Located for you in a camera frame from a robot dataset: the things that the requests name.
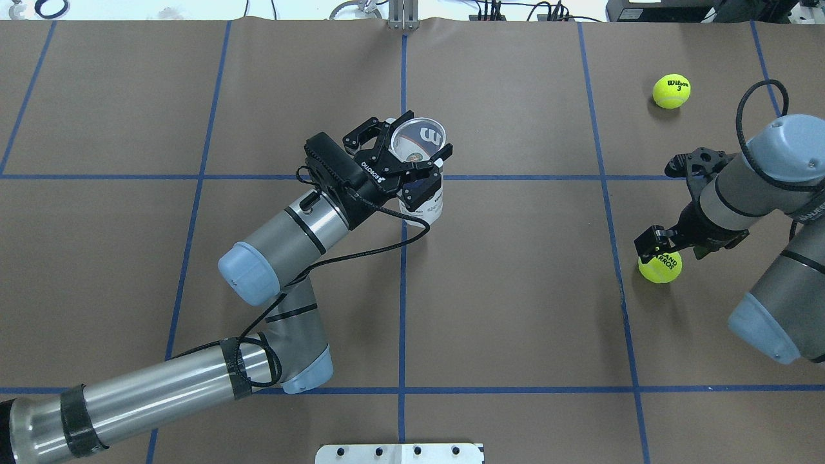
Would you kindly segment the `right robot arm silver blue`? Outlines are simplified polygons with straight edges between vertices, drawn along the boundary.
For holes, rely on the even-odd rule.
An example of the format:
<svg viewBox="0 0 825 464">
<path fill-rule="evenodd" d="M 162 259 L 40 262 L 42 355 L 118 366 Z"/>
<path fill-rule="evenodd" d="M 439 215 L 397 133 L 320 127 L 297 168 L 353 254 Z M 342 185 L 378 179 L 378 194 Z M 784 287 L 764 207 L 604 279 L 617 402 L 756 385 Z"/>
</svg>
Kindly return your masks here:
<svg viewBox="0 0 825 464">
<path fill-rule="evenodd" d="M 665 174 L 683 180 L 689 200 L 673 224 L 654 224 L 634 241 L 637 267 L 652 282 L 714 253 L 755 251 L 752 234 L 772 231 L 768 249 L 746 264 L 752 286 L 728 328 L 781 364 L 823 364 L 823 118 L 790 114 L 769 122 L 737 153 L 699 147 L 675 155 Z"/>
</svg>

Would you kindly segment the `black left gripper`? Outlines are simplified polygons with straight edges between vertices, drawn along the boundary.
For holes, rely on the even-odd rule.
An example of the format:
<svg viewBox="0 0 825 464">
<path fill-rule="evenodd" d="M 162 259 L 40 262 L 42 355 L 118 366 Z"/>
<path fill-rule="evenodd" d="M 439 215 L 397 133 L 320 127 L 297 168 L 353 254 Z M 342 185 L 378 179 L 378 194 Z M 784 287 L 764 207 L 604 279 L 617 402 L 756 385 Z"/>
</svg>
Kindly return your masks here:
<svg viewBox="0 0 825 464">
<path fill-rule="evenodd" d="M 436 160 L 416 143 L 398 144 L 396 155 L 389 151 L 393 135 L 413 117 L 414 111 L 392 122 L 371 117 L 343 137 L 344 149 L 359 168 L 348 180 L 348 197 L 377 206 L 396 197 L 403 213 L 442 213 L 444 158 L 451 156 L 452 144 L 438 150 L 442 156 Z M 427 170 L 420 171 L 421 162 Z"/>
</svg>

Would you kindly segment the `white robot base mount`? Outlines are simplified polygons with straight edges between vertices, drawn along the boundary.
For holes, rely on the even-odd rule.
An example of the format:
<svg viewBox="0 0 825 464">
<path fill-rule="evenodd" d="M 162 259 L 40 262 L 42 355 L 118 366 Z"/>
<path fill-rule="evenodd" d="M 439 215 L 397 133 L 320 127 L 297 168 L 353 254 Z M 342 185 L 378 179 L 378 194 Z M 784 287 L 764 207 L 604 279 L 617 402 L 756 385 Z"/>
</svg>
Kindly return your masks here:
<svg viewBox="0 0 825 464">
<path fill-rule="evenodd" d="M 330 444 L 318 449 L 315 463 L 484 463 L 482 444 Z"/>
</svg>

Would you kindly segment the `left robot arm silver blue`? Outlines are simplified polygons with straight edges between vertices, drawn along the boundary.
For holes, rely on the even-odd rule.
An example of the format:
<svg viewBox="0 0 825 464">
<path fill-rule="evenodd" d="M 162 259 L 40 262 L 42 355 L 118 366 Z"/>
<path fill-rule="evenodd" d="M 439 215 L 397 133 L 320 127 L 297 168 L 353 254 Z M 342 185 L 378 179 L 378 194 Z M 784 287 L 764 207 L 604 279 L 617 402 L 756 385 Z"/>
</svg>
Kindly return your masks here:
<svg viewBox="0 0 825 464">
<path fill-rule="evenodd" d="M 441 208 L 445 127 L 407 111 L 370 118 L 337 144 L 324 132 L 304 145 L 310 189 L 219 259 L 245 303 L 261 307 L 242 334 L 44 401 L 2 403 L 3 463 L 62 463 L 93 456 L 165 423 L 255 391 L 321 387 L 334 373 L 312 270 L 351 230 L 381 212 L 427 234 Z"/>
</svg>

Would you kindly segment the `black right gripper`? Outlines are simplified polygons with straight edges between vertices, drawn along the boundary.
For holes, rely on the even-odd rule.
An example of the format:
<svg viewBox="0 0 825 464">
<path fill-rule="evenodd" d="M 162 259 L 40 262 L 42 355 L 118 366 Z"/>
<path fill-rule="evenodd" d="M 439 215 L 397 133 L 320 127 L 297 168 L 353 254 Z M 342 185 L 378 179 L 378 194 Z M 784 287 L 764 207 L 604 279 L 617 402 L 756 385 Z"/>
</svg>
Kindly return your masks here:
<svg viewBox="0 0 825 464">
<path fill-rule="evenodd" d="M 733 249 L 750 235 L 748 229 L 728 230 L 716 226 L 695 203 L 690 202 L 671 229 L 650 226 L 634 240 L 637 257 L 648 264 L 655 256 L 689 250 L 696 260 L 720 249 Z"/>
</svg>

